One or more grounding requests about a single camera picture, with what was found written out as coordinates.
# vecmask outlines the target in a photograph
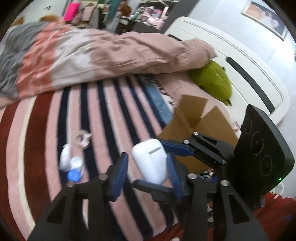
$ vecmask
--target pink bag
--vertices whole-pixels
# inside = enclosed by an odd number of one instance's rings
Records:
[[[77,2],[70,3],[70,5],[64,15],[64,21],[66,21],[66,22],[71,21],[75,17],[75,15],[77,14],[79,6],[80,6],[80,3],[77,3]]]

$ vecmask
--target striped rug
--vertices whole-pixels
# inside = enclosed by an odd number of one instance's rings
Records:
[[[22,100],[0,110],[0,213],[19,240],[26,240],[44,208],[66,183],[59,157],[66,143],[84,157],[86,182],[129,154],[121,196],[109,203],[114,240],[141,241],[177,222],[165,204],[131,187],[141,179],[131,149],[156,137],[172,118],[173,100],[161,94],[150,75],[85,83]],[[74,135],[93,134],[91,145],[75,146]],[[82,205],[87,238],[87,202]]]

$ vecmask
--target white bed frame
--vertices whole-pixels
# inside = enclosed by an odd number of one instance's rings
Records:
[[[233,37],[187,17],[176,19],[165,35],[182,41],[199,38],[215,49],[217,57],[213,60],[225,67],[232,82],[232,106],[227,110],[239,125],[248,104],[262,109],[276,125],[288,112],[290,96],[287,89],[257,55]]]

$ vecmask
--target small bottle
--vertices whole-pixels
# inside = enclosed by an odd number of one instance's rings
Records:
[[[63,172],[68,172],[71,170],[70,161],[71,161],[71,145],[66,144],[63,146],[61,157],[59,160],[59,169]]]
[[[81,157],[75,156],[70,161],[71,170],[67,173],[68,181],[79,182],[84,173],[84,161]]]

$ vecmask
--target green plush toy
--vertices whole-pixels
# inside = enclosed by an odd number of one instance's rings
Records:
[[[224,69],[215,61],[210,60],[209,64],[201,69],[189,70],[188,75],[196,85],[211,96],[225,105],[231,105],[229,101],[232,94],[231,82]]]

